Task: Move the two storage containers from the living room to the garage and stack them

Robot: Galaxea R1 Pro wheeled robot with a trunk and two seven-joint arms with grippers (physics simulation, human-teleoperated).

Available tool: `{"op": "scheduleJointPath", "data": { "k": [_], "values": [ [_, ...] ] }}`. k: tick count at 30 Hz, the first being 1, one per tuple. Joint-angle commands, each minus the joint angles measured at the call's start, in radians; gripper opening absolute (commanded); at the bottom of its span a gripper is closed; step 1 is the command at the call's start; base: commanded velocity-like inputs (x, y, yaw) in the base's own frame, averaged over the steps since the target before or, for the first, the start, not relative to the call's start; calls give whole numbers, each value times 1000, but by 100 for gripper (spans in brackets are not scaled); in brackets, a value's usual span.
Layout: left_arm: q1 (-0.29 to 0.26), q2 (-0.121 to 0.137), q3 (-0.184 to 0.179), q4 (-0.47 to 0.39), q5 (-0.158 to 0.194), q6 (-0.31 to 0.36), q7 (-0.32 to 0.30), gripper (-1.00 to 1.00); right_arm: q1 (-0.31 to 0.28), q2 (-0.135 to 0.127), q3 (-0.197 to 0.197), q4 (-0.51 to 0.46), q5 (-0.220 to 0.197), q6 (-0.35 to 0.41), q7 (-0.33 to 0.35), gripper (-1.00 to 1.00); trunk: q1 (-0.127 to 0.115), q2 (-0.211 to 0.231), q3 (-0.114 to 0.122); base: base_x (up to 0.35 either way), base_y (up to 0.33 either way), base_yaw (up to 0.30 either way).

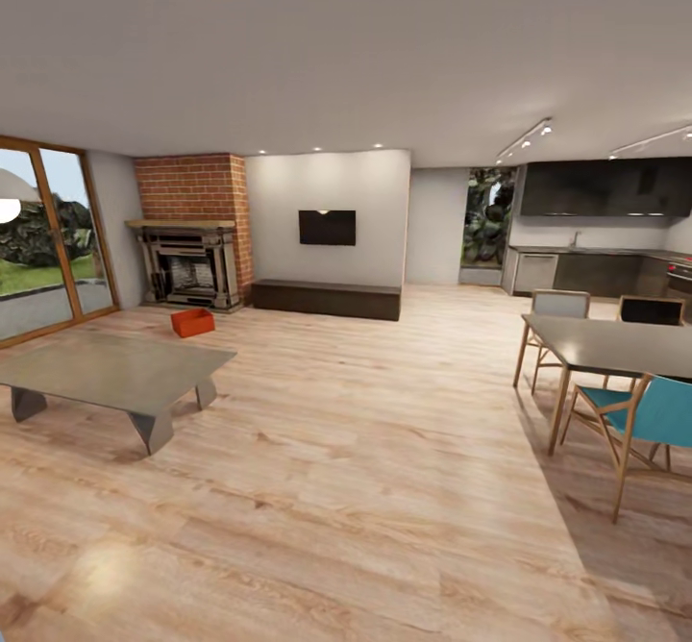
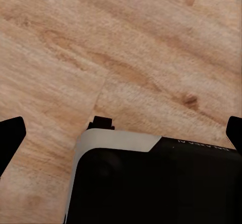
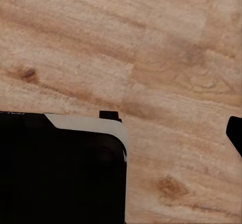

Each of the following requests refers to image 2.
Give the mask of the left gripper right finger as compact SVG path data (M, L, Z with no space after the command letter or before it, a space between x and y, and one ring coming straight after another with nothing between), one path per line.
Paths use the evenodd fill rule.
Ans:
M226 129L226 135L242 157L242 118L231 116Z

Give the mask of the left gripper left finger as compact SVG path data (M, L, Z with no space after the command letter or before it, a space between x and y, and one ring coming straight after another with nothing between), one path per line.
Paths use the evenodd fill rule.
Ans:
M26 128L21 116L0 122L0 177L25 136Z

